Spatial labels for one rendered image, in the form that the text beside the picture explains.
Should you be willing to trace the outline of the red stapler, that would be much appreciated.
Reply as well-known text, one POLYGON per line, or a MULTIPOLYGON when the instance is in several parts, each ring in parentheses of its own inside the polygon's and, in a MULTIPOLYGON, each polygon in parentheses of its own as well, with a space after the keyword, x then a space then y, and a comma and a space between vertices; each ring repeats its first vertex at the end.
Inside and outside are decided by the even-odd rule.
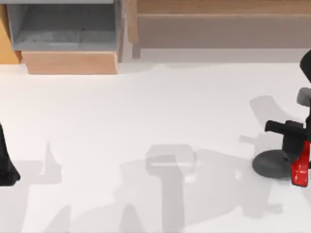
POLYGON ((299 187, 307 187, 310 168, 310 142, 305 140, 303 150, 298 160, 291 164, 292 184, 299 187))

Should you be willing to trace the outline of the dark grey rounded mouse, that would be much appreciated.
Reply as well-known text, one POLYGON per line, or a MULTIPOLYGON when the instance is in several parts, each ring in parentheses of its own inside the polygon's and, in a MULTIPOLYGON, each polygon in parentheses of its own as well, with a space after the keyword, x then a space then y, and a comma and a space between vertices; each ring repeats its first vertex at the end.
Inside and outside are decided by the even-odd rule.
POLYGON ((260 176, 269 179, 284 180, 291 176, 291 163, 282 150, 260 152, 253 159, 252 168, 260 176))

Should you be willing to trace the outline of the wooden open shelf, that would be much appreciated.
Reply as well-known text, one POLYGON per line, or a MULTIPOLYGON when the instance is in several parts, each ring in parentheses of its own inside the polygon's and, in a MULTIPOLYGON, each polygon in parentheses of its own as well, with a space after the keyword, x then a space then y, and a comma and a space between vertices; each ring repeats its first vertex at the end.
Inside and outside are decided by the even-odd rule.
POLYGON ((311 47, 311 0, 124 0, 133 56, 141 49, 311 47))

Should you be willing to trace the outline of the pale wooden drawer front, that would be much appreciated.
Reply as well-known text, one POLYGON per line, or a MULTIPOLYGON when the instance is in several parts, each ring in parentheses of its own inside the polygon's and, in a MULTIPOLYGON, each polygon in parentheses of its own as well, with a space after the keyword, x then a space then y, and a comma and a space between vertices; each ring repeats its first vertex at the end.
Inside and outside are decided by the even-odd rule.
POLYGON ((111 51, 23 51, 30 74, 117 74, 119 57, 111 51))

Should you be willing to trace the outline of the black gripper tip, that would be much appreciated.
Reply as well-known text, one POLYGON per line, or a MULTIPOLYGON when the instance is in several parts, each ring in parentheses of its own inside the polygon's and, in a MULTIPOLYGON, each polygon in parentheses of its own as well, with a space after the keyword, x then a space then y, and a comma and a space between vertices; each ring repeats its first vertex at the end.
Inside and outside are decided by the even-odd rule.
POLYGON ((20 173, 10 159, 3 127, 0 124, 0 187, 13 186, 20 178, 20 173))

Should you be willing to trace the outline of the wooden cupboard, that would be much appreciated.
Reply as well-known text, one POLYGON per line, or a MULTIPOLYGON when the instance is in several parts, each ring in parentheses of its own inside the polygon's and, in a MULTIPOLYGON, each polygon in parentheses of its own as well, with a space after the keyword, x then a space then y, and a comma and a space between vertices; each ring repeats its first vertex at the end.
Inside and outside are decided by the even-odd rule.
POLYGON ((21 51, 12 49, 6 5, 0 4, 0 65, 17 65, 21 59, 21 51))

